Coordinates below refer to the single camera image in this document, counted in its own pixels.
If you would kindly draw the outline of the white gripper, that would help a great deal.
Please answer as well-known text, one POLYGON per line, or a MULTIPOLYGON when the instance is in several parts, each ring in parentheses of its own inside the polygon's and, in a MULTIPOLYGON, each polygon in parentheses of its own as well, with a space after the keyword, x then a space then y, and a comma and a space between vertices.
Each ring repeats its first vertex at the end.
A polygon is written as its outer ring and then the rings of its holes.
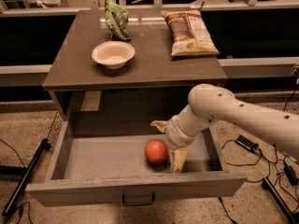
POLYGON ((169 151, 171 173, 180 173, 187 159, 189 146, 197 135, 197 118, 190 115, 175 115, 168 122, 154 120, 150 123, 159 132, 165 133, 169 143, 173 147, 169 151))

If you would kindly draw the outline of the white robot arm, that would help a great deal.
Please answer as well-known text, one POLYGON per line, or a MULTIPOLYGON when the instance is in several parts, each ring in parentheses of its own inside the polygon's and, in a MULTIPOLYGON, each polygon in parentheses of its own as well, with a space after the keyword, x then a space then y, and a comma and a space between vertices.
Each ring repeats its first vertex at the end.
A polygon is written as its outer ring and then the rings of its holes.
POLYGON ((299 160, 299 116, 251 105, 221 87, 200 84, 191 89, 188 104, 168 121, 151 123, 170 144, 171 172, 179 173, 187 159, 187 147, 199 133, 219 120, 232 123, 299 160))

